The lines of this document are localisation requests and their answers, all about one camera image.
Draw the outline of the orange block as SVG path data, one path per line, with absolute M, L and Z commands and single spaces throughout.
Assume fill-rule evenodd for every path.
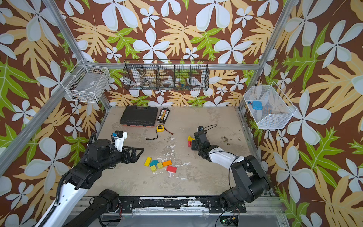
M 170 165 L 172 165 L 172 161 L 168 160 L 168 161 L 163 162 L 162 164 L 163 164 L 163 167 L 170 166 Z

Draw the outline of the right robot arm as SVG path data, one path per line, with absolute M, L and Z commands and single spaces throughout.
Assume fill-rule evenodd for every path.
M 194 133 L 194 138 L 192 149 L 203 159 L 225 167 L 234 178 L 235 187 L 230 187 L 219 196 L 224 211 L 251 203 L 271 189 L 267 174 L 254 156 L 237 156 L 212 145 L 204 129 Z

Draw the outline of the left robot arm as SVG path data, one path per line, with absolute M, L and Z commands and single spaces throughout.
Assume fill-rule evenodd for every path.
M 127 133 L 115 131 L 111 139 L 98 139 L 91 134 L 85 154 L 80 162 L 66 172 L 57 186 L 52 205 L 36 224 L 38 227 L 88 227 L 101 215 L 119 210 L 118 193 L 105 189 L 75 218 L 66 222 L 77 203 L 104 170 L 119 163 L 136 163 L 144 152 L 143 148 L 124 146 Z

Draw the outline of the yellow rectangular block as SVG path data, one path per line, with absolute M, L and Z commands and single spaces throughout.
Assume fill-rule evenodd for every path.
M 144 166 L 150 166 L 150 163 L 152 161 L 152 158 L 151 157 L 147 157 L 145 163 L 144 163 Z

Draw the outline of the teal block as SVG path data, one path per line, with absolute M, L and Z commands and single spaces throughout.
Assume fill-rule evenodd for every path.
M 158 165 L 158 163 L 159 163 L 159 161 L 158 161 L 158 160 L 152 160 L 152 161 L 150 162 L 150 165 L 149 165 L 149 166 L 156 166 L 156 165 Z

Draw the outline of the lime green cube front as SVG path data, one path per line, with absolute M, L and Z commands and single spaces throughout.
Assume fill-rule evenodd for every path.
M 156 172 L 157 171 L 157 167 L 156 166 L 151 166 L 150 169 L 151 169 L 152 172 Z

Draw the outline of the yellow tape measure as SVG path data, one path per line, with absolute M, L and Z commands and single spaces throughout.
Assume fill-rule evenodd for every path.
M 146 138 L 147 141 L 153 141 L 153 140 L 157 140 L 158 139 L 158 133 L 159 132 L 168 132 L 170 133 L 171 135 L 173 135 L 174 133 L 170 132 L 169 130 L 167 130 L 165 128 L 165 126 L 163 124 L 160 124 L 156 127 L 156 137 L 155 138 Z

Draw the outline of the black tool case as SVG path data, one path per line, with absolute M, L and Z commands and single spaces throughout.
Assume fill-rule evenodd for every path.
M 157 114 L 157 107 L 126 106 L 120 119 L 120 124 L 128 126 L 154 127 Z

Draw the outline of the blue object in basket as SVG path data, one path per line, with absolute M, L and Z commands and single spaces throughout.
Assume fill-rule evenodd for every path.
M 251 102 L 251 106 L 254 110 L 262 110 L 263 109 L 263 105 L 261 101 L 252 101 Z

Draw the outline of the white mesh basket right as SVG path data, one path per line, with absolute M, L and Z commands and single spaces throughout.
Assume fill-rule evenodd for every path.
M 244 94 L 245 103 L 257 127 L 261 130 L 280 130 L 297 112 L 297 108 L 278 86 L 256 85 Z M 254 110 L 252 101 L 261 101 L 262 110 Z

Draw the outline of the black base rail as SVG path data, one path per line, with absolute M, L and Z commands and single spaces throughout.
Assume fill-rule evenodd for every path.
M 202 196 L 120 196 L 121 214 L 137 213 L 246 213 L 244 202 L 228 205 L 217 195 Z

